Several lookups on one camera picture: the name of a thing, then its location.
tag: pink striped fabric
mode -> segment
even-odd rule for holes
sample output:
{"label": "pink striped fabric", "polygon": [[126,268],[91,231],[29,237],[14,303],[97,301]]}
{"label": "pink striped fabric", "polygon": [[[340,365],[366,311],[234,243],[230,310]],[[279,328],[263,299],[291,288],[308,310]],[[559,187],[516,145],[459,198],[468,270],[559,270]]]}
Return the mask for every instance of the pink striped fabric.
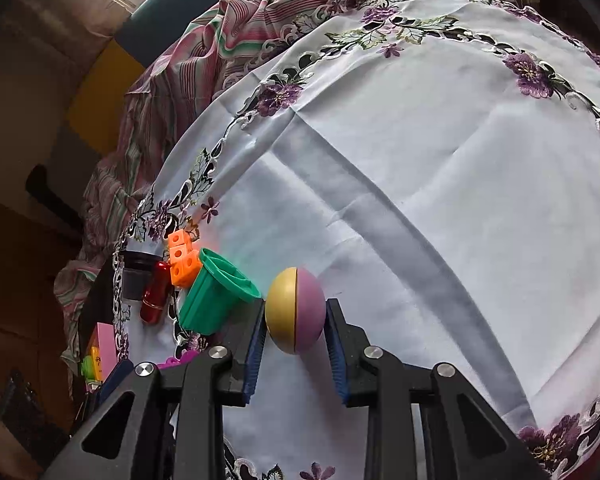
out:
{"label": "pink striped fabric", "polygon": [[295,17],[337,1],[220,0],[129,89],[118,148],[100,161],[84,193],[82,250],[54,285],[67,353],[77,356],[77,319],[91,283],[180,136],[214,97],[267,60],[267,43],[275,42],[273,55],[288,48],[281,36]]}

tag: yellow and pink ball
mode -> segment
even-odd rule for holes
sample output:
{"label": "yellow and pink ball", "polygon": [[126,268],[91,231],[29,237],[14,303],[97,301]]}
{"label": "yellow and pink ball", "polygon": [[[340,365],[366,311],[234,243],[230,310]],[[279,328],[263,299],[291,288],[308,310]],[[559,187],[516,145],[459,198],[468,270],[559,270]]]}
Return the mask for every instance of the yellow and pink ball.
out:
{"label": "yellow and pink ball", "polygon": [[326,316],[320,283],[301,267],[283,270],[269,287],[264,314],[278,348],[288,354],[308,350],[320,337]]}

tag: red cylinder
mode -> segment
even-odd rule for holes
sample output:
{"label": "red cylinder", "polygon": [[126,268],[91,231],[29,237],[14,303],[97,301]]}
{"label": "red cylinder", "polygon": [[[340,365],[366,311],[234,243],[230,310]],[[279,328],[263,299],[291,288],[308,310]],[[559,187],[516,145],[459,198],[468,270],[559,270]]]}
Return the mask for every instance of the red cylinder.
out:
{"label": "red cylinder", "polygon": [[148,325],[155,325],[160,321],[169,295],[171,294],[171,273],[167,262],[156,262],[154,272],[149,281],[140,308],[140,319]]}

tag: yellow half of ball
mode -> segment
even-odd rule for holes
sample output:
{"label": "yellow half of ball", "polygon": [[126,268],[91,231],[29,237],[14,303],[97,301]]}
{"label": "yellow half of ball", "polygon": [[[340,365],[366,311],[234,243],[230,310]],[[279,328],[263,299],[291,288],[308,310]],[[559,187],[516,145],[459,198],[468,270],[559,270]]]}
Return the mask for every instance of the yellow half of ball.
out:
{"label": "yellow half of ball", "polygon": [[289,267],[273,280],[267,294],[264,318],[271,338],[288,354],[296,351],[296,283],[298,269]]}

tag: brown floor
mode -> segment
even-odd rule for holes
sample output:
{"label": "brown floor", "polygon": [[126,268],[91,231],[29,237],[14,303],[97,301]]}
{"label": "brown floor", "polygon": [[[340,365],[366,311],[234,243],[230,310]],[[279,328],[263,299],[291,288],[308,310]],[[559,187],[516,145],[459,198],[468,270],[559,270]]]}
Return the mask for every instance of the brown floor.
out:
{"label": "brown floor", "polygon": [[75,240],[0,205],[0,391],[18,368],[46,414],[66,430],[74,407],[59,358],[66,343],[53,282],[78,248]]}

